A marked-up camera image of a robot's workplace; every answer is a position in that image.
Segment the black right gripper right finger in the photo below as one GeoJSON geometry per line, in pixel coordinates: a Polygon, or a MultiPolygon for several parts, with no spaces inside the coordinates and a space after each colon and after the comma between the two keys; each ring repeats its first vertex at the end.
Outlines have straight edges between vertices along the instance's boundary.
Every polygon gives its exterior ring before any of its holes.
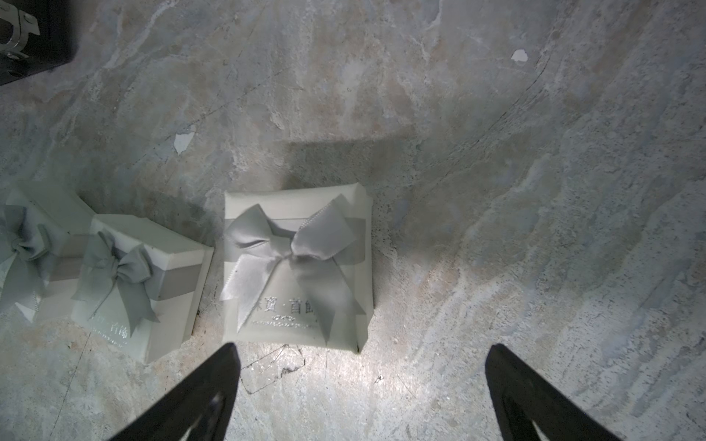
{"type": "Polygon", "coordinates": [[[505,345],[490,348],[485,377],[505,440],[616,440],[505,345]]]}

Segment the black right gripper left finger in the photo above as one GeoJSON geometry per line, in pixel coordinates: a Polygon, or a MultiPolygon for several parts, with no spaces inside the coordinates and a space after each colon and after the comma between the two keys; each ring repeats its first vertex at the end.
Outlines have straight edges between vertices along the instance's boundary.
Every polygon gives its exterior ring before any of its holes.
{"type": "Polygon", "coordinates": [[[224,440],[240,380],[237,348],[227,343],[114,440],[224,440]]]}

